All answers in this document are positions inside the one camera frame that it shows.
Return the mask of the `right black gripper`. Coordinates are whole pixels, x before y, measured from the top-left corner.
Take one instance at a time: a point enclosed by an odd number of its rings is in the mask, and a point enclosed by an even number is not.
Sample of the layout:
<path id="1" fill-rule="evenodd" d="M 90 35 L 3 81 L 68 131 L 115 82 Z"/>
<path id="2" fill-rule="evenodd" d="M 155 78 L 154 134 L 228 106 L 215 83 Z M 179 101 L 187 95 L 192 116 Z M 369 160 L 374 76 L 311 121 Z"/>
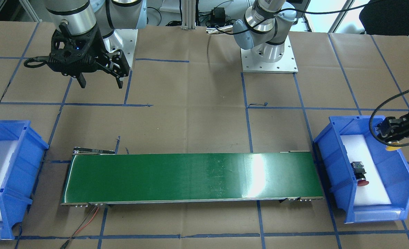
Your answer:
<path id="1" fill-rule="evenodd" d="M 119 89 L 123 88 L 123 80 L 130 73 L 130 66 L 122 49 L 105 53 L 98 26 L 82 35 L 72 35 L 71 38 L 66 38 L 59 30 L 55 30 L 51 37 L 48 66 L 54 72 L 75 77 L 82 89 L 86 87 L 83 73 L 102 70 L 115 78 Z"/>

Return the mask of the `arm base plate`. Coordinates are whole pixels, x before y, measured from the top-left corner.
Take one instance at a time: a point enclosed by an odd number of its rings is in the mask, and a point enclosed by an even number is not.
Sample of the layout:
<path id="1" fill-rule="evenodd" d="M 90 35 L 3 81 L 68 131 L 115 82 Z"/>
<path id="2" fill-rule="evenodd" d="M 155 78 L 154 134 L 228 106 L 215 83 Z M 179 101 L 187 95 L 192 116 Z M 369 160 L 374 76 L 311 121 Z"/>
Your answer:
<path id="1" fill-rule="evenodd" d="M 133 68 L 134 53 L 137 43 L 137 29 L 116 29 L 114 32 L 103 38 L 108 52 L 113 53 L 118 49 L 122 50 L 130 69 Z"/>
<path id="2" fill-rule="evenodd" d="M 296 74 L 298 66 L 289 37 L 283 44 L 261 44 L 240 49 L 242 70 L 246 73 Z"/>

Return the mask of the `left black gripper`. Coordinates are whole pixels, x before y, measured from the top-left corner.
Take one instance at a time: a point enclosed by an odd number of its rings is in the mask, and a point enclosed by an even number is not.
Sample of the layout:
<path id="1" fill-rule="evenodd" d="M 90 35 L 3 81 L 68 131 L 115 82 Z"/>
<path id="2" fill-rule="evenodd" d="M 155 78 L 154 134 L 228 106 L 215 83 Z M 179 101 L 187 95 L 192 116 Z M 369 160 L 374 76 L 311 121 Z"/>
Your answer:
<path id="1" fill-rule="evenodd" d="M 409 146 L 409 142 L 400 143 L 402 139 L 409 138 L 409 111 L 398 119 L 395 117 L 385 118 L 381 123 L 377 124 L 376 131 L 382 143 L 389 148 Z"/>

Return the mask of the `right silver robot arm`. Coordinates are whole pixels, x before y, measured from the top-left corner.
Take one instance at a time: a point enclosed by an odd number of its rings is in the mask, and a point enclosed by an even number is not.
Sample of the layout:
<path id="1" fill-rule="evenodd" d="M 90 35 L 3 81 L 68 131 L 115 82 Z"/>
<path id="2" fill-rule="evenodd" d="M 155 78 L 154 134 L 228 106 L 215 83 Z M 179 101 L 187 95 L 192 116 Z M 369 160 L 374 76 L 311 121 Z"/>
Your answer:
<path id="1" fill-rule="evenodd" d="M 56 30 L 46 64 L 86 86 L 84 73 L 103 71 L 119 88 L 129 76 L 137 33 L 147 24 L 144 0 L 46 0 Z"/>

